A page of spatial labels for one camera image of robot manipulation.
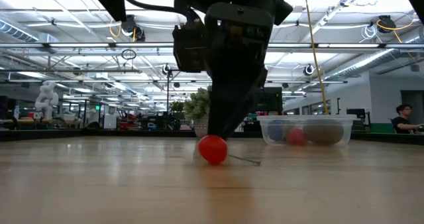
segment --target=vase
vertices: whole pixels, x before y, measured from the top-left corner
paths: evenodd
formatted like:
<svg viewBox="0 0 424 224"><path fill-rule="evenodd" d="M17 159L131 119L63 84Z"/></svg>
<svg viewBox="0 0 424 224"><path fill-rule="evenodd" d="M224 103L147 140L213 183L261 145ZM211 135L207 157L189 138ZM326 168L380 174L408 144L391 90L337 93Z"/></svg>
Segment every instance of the vase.
<svg viewBox="0 0 424 224"><path fill-rule="evenodd" d="M203 138L207 135L208 120L208 115L205 115L204 118L194 121L194 132L198 138Z"/></svg>

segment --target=white robot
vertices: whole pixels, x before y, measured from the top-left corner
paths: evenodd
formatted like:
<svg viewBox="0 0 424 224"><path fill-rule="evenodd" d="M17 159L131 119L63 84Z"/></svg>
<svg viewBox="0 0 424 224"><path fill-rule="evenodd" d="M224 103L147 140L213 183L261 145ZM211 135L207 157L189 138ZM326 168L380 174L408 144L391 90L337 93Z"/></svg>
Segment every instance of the white robot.
<svg viewBox="0 0 424 224"><path fill-rule="evenodd" d="M40 95L35 100L34 119L40 119L40 112L44 111L43 119L50 120L52 118L52 106L59 103L59 96L53 92L56 83L45 81L40 86Z"/></svg>

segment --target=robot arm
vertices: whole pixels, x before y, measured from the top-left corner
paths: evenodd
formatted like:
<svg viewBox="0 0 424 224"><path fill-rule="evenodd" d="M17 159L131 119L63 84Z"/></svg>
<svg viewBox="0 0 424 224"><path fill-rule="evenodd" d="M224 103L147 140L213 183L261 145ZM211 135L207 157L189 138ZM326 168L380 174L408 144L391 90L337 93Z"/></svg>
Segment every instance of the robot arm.
<svg viewBox="0 0 424 224"><path fill-rule="evenodd" d="M117 21L126 20L124 0L99 0ZM212 79L208 134L226 139L250 111L262 87L273 25L293 11L284 0L175 0L174 7L133 5L187 17L176 26L174 56L183 72L207 71ZM192 8L206 14L203 23Z"/></svg>

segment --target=dark shirt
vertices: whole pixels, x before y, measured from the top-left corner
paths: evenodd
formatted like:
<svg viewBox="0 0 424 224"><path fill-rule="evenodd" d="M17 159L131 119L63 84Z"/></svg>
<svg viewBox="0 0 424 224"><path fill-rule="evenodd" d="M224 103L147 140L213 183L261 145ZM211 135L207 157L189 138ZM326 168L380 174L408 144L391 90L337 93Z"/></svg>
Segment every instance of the dark shirt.
<svg viewBox="0 0 424 224"><path fill-rule="evenodd" d="M395 129L397 134L413 134L415 132L415 130L410 129L410 130L404 130L404 129L400 129L398 127L399 124L404 124L404 125L410 125L411 123L407 120L404 119L402 117L396 117L395 119L392 120L392 124L393 124L393 128Z"/></svg>

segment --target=ceiling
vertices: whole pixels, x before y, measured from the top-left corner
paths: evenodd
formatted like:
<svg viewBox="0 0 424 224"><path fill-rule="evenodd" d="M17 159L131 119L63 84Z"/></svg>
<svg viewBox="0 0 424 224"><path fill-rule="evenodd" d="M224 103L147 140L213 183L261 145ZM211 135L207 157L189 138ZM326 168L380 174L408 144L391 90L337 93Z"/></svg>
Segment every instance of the ceiling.
<svg viewBox="0 0 424 224"><path fill-rule="evenodd" d="M153 5L172 6L173 0L137 0L143 3ZM284 21L280 27L275 27L272 31L271 42L310 42L307 35L309 29L307 13L305 10L305 0L286 0L294 7L293 13ZM314 25L331 10L336 7L341 0L309 0L311 9L311 20ZM172 42L172 30L174 25L184 23L186 20L183 16L158 11L149 11L140 9L126 3L127 14L134 14L136 22L144 29L146 34L146 42ZM358 42L378 42L376 36L373 39L364 39L364 28L371 21L376 21L380 15L390 15L392 20L396 22L398 27L408 25L411 20L414 23L409 28L399 31L402 36L417 28L420 21L413 17L413 8L408 0L356 0L349 3L340 11L328 18L323 26L317 29L314 34L315 42L319 43L358 43ZM132 42L131 38L121 33L119 36L113 36L113 33L119 33L119 25L111 20L110 15L97 0L0 0L0 20L7 19L16 27L19 27L29 34L46 33L57 38L59 42ZM81 26L89 27L90 32ZM376 33L382 42L394 41L393 33L381 34ZM8 34L0 32L1 42L22 42ZM36 54L28 55L28 50L12 49L20 56L45 66L48 62L47 56ZM92 51L104 52L105 49L93 49ZM177 69L176 61L172 56L172 49L161 49L160 56L157 55L156 49L145 49L142 51L145 56L138 55L133 61L127 62L125 69L140 70L141 73L127 72L109 72L108 78L112 80L164 80L162 68L168 64L172 69ZM319 52L317 53L317 61L324 72L342 66L349 60L356 58L360 53L355 52ZM55 64L55 69L69 68L85 68L85 69L123 69L125 61L118 56L116 60L112 56L70 56L61 60L63 56L51 57L51 63ZM267 53L265 64L269 70L268 79L288 79L288 80L308 80L303 75L303 68L308 64L313 64L313 54L311 52L269 52ZM23 66L31 68L39 68L36 66L28 66L27 63L21 63ZM387 66L395 66L396 64L386 64ZM392 76L403 76L407 72L396 70ZM58 74L45 74L45 76L57 76ZM59 74L63 78L73 80L87 80L87 74L75 76L72 73ZM22 74L13 74L14 78L21 78ZM178 80L208 80L206 73L186 74L179 73L174 78ZM165 94L162 88L154 84L148 83L131 83L123 84L136 92L143 94ZM171 85L173 91L195 91L198 87L205 87L208 84L186 83L180 84L179 88Z"/></svg>

